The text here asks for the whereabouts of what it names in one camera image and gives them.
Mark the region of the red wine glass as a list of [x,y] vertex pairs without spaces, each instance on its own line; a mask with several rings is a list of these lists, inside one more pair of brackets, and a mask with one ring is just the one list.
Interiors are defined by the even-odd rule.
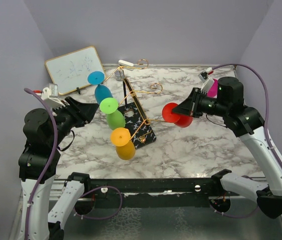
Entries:
[[177,107],[176,103],[168,103],[162,109],[162,117],[168,123],[173,123],[178,127],[186,128],[191,125],[192,117],[173,113],[172,110]]

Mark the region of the magenta wine glass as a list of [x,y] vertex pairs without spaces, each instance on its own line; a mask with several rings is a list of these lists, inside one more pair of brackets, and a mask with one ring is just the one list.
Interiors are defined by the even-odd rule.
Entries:
[[210,88],[210,90],[207,93],[208,97],[214,98],[217,96],[217,91],[218,91],[218,80],[217,79],[213,79],[214,83],[212,85],[212,87]]

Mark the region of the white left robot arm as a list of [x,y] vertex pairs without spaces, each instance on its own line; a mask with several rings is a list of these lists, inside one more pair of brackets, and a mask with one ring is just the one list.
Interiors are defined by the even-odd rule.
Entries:
[[76,200],[91,191],[88,174],[72,173],[67,190],[49,210],[50,192],[61,156],[57,148],[73,128],[90,123],[99,107],[97,103],[82,103],[72,97],[65,101],[65,106],[54,110],[55,120],[51,120],[51,112],[44,108],[29,111],[24,119],[27,141],[19,158],[23,190],[20,240],[62,240],[66,220]]

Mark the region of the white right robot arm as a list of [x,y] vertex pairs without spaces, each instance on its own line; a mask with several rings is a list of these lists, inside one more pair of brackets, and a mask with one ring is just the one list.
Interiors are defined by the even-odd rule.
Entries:
[[282,215],[282,155],[275,150],[258,110],[244,104],[243,84],[237,78],[220,78],[216,98],[193,88],[172,112],[193,118],[203,114],[222,117],[225,126],[251,152],[266,178],[265,183],[259,183],[224,169],[212,176],[210,189],[215,195],[232,192],[254,201],[271,219]]

